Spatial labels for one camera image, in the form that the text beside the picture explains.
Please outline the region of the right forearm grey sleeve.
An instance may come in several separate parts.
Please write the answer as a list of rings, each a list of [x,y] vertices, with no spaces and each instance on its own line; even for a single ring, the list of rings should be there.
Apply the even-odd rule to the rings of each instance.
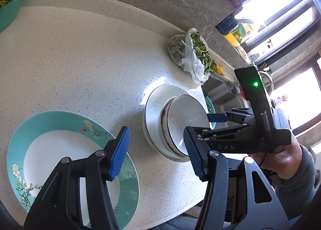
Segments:
[[[301,149],[303,157],[296,174],[291,179],[272,180],[272,186],[289,220],[304,213],[316,193],[313,157],[306,147],[302,146]]]

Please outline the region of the right hand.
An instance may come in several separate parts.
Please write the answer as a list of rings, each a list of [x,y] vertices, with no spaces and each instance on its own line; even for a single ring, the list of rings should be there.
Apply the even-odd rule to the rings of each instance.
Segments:
[[[279,153],[263,152],[249,154],[257,164],[261,165],[262,169],[274,171],[281,179],[291,179],[298,171],[302,158],[303,151],[300,144],[293,139],[290,145],[286,145],[283,151]]]

